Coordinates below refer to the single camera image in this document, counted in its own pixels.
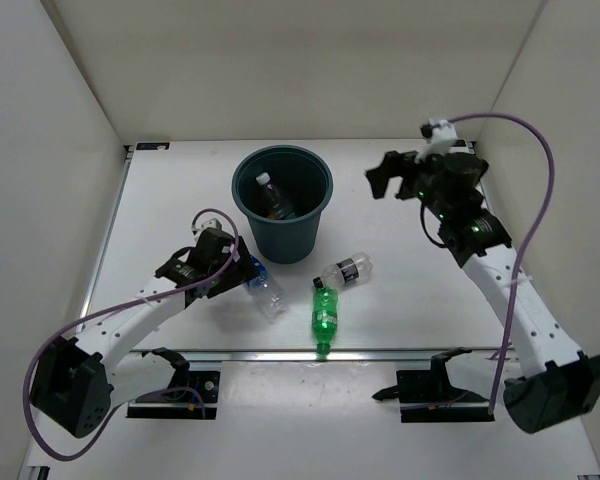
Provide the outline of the clear bottle blue label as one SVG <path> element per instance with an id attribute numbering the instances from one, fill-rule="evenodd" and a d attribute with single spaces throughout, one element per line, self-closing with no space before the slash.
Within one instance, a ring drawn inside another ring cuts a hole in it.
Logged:
<path id="1" fill-rule="evenodd" d="M 246 283 L 246 290 L 263 315 L 276 318 L 285 310 L 284 290 L 256 257 L 251 260 L 257 275 Z"/>

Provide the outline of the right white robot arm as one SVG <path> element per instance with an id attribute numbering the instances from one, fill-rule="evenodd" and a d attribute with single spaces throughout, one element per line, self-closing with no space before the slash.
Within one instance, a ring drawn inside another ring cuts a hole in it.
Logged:
<path id="1" fill-rule="evenodd" d="M 562 329 L 520 266 L 518 250 L 478 189 L 487 161 L 469 153 L 385 153 L 365 173 L 374 198 L 390 179 L 400 200 L 417 199 L 440 221 L 438 235 L 479 288 L 517 353 L 521 375 L 499 383 L 513 422 L 534 434 L 591 412 L 600 397 L 600 355 L 588 356 Z"/>

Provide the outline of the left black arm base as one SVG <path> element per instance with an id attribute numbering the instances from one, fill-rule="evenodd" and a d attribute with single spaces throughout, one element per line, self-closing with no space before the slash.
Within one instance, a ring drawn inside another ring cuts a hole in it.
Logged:
<path id="1" fill-rule="evenodd" d="M 215 420 L 219 400 L 219 366 L 191 366 L 181 353 L 166 348 L 151 354 L 166 360 L 174 370 L 164 390 L 145 394 L 127 406 L 129 419 Z"/>

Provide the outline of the green soda bottle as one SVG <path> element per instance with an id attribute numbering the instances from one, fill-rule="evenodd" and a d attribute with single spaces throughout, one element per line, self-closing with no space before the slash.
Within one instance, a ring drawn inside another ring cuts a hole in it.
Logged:
<path id="1" fill-rule="evenodd" d="M 326 357 L 338 328 L 338 292 L 330 287 L 318 288 L 313 295 L 311 330 L 316 341 L 316 353 Z"/>

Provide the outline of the clear bottle black label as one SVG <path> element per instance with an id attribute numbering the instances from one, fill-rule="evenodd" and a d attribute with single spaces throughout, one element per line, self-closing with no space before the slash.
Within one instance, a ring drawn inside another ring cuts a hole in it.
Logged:
<path id="1" fill-rule="evenodd" d="M 358 252 L 339 262 L 327 265 L 312 282 L 316 289 L 329 287 L 340 290 L 353 284 L 366 282 L 373 269 L 368 254 Z"/>

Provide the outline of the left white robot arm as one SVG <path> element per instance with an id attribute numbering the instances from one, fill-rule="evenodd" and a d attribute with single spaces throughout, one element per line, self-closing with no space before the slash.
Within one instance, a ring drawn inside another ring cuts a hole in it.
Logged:
<path id="1" fill-rule="evenodd" d="M 156 270 L 132 307 L 105 314 L 42 350 L 31 405 L 84 438 L 114 407 L 152 390 L 168 400 L 182 398 L 190 386 L 184 358 L 165 347 L 139 355 L 133 349 L 194 301 L 232 290 L 257 273 L 242 237 L 204 229 L 194 246 L 176 251 Z"/>

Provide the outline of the clear bottle green label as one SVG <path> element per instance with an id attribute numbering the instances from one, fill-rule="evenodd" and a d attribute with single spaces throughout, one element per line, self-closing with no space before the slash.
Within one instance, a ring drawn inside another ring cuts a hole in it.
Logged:
<path id="1" fill-rule="evenodd" d="M 267 172 L 255 177 L 261 193 L 262 202 L 271 220 L 291 220 L 298 217 L 298 212 L 291 196 L 275 184 Z"/>

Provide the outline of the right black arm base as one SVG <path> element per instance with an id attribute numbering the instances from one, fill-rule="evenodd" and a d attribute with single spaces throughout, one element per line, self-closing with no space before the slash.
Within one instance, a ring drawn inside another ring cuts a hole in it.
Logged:
<path id="1" fill-rule="evenodd" d="M 396 372 L 397 384 L 372 395 L 376 402 L 397 400 L 402 423 L 488 423 L 495 420 L 488 399 L 472 390 L 453 386 L 447 363 L 471 349 L 458 347 L 431 357 L 429 367 Z"/>

